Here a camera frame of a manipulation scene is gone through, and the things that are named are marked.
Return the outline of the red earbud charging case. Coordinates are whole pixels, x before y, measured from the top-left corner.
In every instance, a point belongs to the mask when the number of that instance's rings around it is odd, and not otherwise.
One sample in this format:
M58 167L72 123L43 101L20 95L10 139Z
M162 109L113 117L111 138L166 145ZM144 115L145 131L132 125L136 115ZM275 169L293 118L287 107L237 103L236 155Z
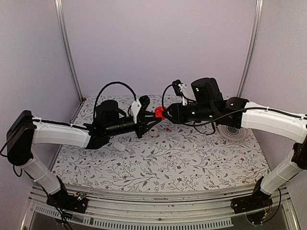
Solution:
M156 107L155 110L154 110L155 117L160 118L161 120L165 120L164 110L165 110L165 108L162 107L162 106Z

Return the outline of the beige earbud charging case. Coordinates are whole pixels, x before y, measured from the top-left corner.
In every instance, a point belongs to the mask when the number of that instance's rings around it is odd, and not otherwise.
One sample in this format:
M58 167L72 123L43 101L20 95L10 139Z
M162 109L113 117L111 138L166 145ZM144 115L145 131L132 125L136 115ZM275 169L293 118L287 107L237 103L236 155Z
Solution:
M155 127L151 128L149 131L148 131L148 134L151 136L151 137L158 137L159 136L159 130Z

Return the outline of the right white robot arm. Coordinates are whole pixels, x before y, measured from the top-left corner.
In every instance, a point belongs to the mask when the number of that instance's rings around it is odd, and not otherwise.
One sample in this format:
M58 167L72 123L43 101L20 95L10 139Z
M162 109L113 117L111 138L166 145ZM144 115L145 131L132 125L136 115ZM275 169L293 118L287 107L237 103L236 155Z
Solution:
M201 78L191 83L194 99L185 95L186 85L176 80L171 84L181 103L162 106L162 114L175 124L189 127L215 123L237 129L255 129L293 140L292 151L272 172L258 180L248 199L252 209L263 205L267 196L307 168L307 117L259 105L247 99L223 99L214 78Z

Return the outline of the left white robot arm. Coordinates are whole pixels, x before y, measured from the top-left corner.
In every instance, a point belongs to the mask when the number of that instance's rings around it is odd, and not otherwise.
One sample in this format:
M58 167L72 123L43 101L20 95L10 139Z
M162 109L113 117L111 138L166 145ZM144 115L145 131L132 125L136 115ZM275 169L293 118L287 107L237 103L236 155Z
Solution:
M1 156L13 166L19 166L46 191L52 201L67 208L78 195L69 195L62 181L32 153L34 144L71 145L88 150L97 150L106 145L111 137L135 132L141 138L153 126L161 122L163 109L147 111L149 101L141 97L133 101L126 114L117 101L106 100L94 108L92 123L76 126L54 121L43 121L24 110L7 132Z

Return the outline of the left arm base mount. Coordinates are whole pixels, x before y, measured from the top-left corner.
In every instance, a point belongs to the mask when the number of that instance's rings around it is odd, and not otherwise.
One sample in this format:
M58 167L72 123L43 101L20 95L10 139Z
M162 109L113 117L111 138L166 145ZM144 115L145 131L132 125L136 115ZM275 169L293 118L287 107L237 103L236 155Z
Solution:
M79 200L76 196L67 194L53 194L47 198L47 204L50 206L82 214L86 212L88 202L87 198Z

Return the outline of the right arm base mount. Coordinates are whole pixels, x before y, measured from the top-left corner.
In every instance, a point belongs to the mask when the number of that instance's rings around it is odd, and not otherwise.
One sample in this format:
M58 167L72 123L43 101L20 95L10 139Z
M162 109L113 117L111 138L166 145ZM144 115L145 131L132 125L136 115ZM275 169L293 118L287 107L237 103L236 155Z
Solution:
M269 207L272 204L270 196L248 195L232 199L231 208L235 214L238 214Z

